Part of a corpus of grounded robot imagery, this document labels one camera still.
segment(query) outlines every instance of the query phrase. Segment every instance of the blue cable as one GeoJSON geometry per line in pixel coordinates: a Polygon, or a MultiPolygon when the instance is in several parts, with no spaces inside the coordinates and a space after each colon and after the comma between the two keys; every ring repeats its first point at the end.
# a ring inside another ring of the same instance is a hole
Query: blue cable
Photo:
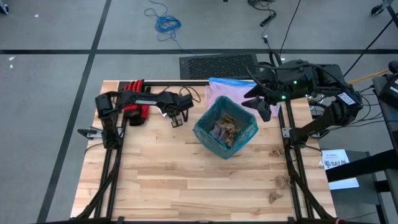
{"type": "Polygon", "coordinates": [[[189,50],[182,49],[180,43],[176,39],[177,34],[175,33],[175,31],[177,29],[181,28],[181,22],[174,16],[167,15],[167,11],[169,9],[167,8],[167,6],[165,4],[159,3],[159,2],[154,2],[151,0],[149,0],[149,2],[151,2],[153,4],[160,4],[166,8],[166,11],[161,16],[156,13],[154,8],[147,8],[144,10],[145,16],[147,16],[147,17],[155,16],[156,17],[155,29],[157,31],[157,40],[163,42],[163,41],[172,39],[177,43],[177,45],[180,47],[180,49],[182,51],[194,54],[193,52],[191,52],[189,50]],[[170,37],[168,37],[166,39],[160,39],[159,34],[169,34],[170,37]]]}

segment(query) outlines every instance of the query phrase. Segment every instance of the wooden tabletop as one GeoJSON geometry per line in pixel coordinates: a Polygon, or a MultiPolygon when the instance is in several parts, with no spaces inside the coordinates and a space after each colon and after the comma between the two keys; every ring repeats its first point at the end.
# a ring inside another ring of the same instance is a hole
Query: wooden tabletop
{"type": "MultiPolygon", "coordinates": [[[[115,91],[118,86],[119,81],[105,81],[101,93],[115,91]]],[[[164,88],[153,86],[152,92],[164,88]]],[[[171,119],[162,117],[154,106],[150,107],[145,124],[127,126],[113,219],[124,216],[126,220],[285,221],[294,217],[290,187],[280,189],[274,180],[277,175],[288,177],[285,157],[270,154],[283,148],[278,118],[266,123],[258,118],[257,134],[233,157],[224,160],[202,146],[192,132],[206,111],[205,87],[193,88],[202,101],[190,109],[188,122],[183,126],[172,128],[171,119]],[[272,192],[282,194],[282,198],[270,203],[272,192]]],[[[176,86],[168,91],[178,93],[179,89],[176,86]]],[[[306,99],[294,100],[292,109],[297,127],[311,122],[306,99]]],[[[93,126],[102,128],[96,116],[93,126]]],[[[101,142],[89,141],[87,147],[101,142]]],[[[313,139],[307,144],[319,147],[313,139]]],[[[92,147],[85,154],[71,217],[78,215],[98,190],[104,157],[103,146],[92,147]]],[[[326,173],[318,165],[321,154],[305,148],[302,157],[310,190],[326,211],[335,216],[326,173]]],[[[306,217],[303,195],[297,188],[306,217]]]]}

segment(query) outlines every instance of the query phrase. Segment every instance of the teal trash bin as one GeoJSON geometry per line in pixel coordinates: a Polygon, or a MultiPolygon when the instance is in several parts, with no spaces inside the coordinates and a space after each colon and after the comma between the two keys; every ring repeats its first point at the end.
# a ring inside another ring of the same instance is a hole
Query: teal trash bin
{"type": "Polygon", "coordinates": [[[223,159],[230,158],[253,138],[258,131],[256,117],[244,110],[240,105],[232,102],[226,96],[217,98],[213,106],[199,119],[193,128],[193,133],[199,141],[210,151],[223,159]],[[236,121],[239,133],[235,136],[231,147],[223,141],[214,138],[210,131],[214,129],[216,122],[228,113],[236,121]]]}

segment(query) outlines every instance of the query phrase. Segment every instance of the red glove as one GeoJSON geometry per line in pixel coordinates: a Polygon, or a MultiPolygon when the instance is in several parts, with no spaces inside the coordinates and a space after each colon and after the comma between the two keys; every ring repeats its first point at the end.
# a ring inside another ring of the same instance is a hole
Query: red glove
{"type": "MultiPolygon", "coordinates": [[[[143,92],[144,90],[144,80],[138,80],[136,82],[131,82],[126,85],[123,90],[130,90],[133,92],[143,92]]],[[[146,93],[150,92],[150,87],[147,88],[146,93]]],[[[126,105],[124,108],[126,116],[130,120],[130,126],[138,126],[144,124],[148,117],[149,106],[148,105],[126,105]]]]}

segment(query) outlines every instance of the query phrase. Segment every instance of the black rubber mat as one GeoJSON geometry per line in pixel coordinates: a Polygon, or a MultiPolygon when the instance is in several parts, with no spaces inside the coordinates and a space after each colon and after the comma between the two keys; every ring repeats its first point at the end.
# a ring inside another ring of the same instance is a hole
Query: black rubber mat
{"type": "MultiPolygon", "coordinates": [[[[216,78],[247,79],[247,65],[257,65],[256,54],[239,55],[206,55],[180,57],[180,78],[182,80],[207,80],[216,78]]],[[[251,73],[260,72],[259,68],[250,66],[251,73]]]]}

